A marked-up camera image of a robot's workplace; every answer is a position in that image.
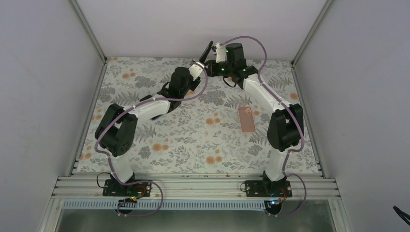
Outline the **black phone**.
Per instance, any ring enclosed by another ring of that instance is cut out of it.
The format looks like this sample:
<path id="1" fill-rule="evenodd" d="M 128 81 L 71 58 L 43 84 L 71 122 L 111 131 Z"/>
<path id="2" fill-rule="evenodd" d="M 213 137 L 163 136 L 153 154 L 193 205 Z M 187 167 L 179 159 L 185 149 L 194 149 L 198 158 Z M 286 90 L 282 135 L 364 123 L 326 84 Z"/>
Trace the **black phone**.
<path id="1" fill-rule="evenodd" d="M 205 61 L 207 59 L 207 56 L 208 56 L 208 54 L 210 53 L 210 51 L 212 49 L 213 43 L 214 43 L 213 41 L 210 41 L 209 44 L 207 45 L 206 49 L 204 50 L 204 52 L 202 53 L 202 55 L 200 56 L 200 58 L 198 60 L 200 63 L 202 63 L 202 64 L 205 63 Z"/>

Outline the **pink phone case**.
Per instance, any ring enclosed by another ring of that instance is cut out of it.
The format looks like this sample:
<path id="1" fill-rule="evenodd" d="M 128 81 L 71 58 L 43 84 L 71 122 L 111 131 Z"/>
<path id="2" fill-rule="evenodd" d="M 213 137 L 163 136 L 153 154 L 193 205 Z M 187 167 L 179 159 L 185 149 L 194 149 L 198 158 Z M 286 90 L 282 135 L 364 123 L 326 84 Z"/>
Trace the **pink phone case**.
<path id="1" fill-rule="evenodd" d="M 249 106 L 244 106 L 239 107 L 237 112 L 241 131 L 243 133 L 254 133 L 256 131 L 256 126 L 252 109 Z"/>

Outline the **blue smartphone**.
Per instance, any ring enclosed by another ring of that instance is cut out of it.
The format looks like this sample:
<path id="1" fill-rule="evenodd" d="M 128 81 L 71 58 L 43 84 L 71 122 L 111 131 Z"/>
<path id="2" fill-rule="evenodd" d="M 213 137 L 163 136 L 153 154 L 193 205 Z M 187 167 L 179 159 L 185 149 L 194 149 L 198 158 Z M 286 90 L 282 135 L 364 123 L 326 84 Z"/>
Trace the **blue smartphone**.
<path id="1" fill-rule="evenodd" d="M 137 111 L 139 122 L 144 122 L 168 113 L 170 102 L 167 100 L 160 100 L 160 98 L 164 98 L 164 96 L 156 94 L 152 97 L 153 101 L 139 107 Z"/>

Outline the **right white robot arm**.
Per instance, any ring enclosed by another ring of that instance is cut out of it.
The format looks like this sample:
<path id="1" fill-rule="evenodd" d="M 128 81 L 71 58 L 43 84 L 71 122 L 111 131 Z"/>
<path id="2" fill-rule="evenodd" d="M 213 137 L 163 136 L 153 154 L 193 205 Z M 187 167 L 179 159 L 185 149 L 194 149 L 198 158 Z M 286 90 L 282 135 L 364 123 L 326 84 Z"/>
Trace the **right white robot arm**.
<path id="1" fill-rule="evenodd" d="M 270 114 L 267 140 L 272 154 L 262 180 L 258 184 L 267 194 L 287 189 L 285 166 L 290 148 L 303 139 L 303 109 L 290 104 L 267 85 L 261 70 L 248 65 L 241 43 L 214 44 L 210 42 L 200 57 L 209 76 L 230 77 L 235 86 L 254 97 Z"/>

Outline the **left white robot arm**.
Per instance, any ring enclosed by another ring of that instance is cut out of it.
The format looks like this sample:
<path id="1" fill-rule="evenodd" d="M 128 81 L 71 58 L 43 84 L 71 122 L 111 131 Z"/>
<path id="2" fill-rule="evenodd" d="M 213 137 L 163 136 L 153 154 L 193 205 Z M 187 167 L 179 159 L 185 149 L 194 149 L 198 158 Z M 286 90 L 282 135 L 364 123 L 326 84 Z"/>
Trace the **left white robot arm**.
<path id="1" fill-rule="evenodd" d="M 177 67 L 171 80 L 156 94 L 147 95 L 128 107 L 109 105 L 95 132 L 95 151 L 108 157 L 111 176 L 121 185 L 129 185 L 133 177 L 127 152 L 134 142 L 138 123 L 170 113 L 188 101 L 186 94 L 199 86 L 201 74 L 207 73 L 199 63 L 189 68 Z"/>

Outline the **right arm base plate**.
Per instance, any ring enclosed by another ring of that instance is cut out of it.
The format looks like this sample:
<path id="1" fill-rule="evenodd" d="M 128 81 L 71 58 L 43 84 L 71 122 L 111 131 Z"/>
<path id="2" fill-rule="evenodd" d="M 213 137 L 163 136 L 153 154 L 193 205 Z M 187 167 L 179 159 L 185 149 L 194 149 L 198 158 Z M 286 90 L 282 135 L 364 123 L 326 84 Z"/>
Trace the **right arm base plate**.
<path id="1" fill-rule="evenodd" d="M 269 180 L 247 180 L 245 185 L 245 193 L 247 197 L 292 197 L 292 188 L 287 180 L 269 181 Z"/>

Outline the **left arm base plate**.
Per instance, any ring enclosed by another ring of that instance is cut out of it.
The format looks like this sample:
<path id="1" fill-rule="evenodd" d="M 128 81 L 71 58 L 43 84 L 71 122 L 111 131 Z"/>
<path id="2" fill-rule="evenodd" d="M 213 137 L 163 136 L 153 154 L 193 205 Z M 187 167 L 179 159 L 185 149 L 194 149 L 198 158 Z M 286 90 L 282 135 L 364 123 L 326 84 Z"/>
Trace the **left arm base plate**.
<path id="1" fill-rule="evenodd" d="M 116 180 L 108 179 L 105 181 L 102 195 L 106 197 L 149 197 L 151 188 L 151 183 L 144 182 L 125 186 Z"/>

